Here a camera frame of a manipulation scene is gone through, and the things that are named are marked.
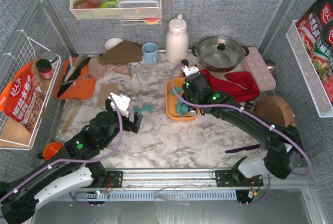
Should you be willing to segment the tan felt coaster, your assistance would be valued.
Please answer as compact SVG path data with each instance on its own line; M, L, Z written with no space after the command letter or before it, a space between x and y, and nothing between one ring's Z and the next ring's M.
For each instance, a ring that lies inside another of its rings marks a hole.
M105 101L108 99L110 93L118 94L118 84L117 83L104 83L100 85L97 105L101 108L105 108Z

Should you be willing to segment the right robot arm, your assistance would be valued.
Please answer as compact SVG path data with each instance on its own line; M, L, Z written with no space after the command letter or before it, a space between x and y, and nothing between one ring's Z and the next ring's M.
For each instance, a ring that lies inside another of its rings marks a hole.
M235 125L266 150L265 154L246 156L236 163L236 171L245 178L270 173L279 179L286 179L299 165L304 152L299 132L294 126L274 125L241 109L241 105L230 95L213 91L199 72L185 78L183 91L183 98L196 104L201 114L210 114Z

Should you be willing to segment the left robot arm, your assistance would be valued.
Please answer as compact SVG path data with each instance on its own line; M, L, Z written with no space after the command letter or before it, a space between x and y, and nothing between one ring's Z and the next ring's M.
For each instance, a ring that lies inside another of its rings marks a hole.
M143 116L134 120L118 113L119 104L106 100L106 110L65 142L37 169L11 182L1 182L1 212L7 223L24 223L53 199L79 188L103 185L107 171L96 158L122 131L138 133Z

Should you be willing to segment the orange storage basket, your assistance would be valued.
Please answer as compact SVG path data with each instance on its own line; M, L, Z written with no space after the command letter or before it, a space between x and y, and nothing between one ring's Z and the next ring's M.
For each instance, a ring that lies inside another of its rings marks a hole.
M188 106L189 110L196 110L197 114L194 117L189 116L188 112L186 116L182 116L182 113L176 113L176 105L177 103L177 96L176 95L170 95L169 91L171 89L171 80L169 79L166 83L166 89L165 89L165 98L166 98L166 113L168 117L173 120L174 122L190 122L193 121L198 115L199 115L199 109L198 108L192 108Z

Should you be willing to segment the red cloth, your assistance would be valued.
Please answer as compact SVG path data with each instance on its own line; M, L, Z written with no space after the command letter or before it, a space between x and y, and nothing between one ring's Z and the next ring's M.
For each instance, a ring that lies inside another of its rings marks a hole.
M225 80L214 77L208 70L201 70L213 91L223 91L238 103L249 102L260 95L260 90L249 72L224 74Z

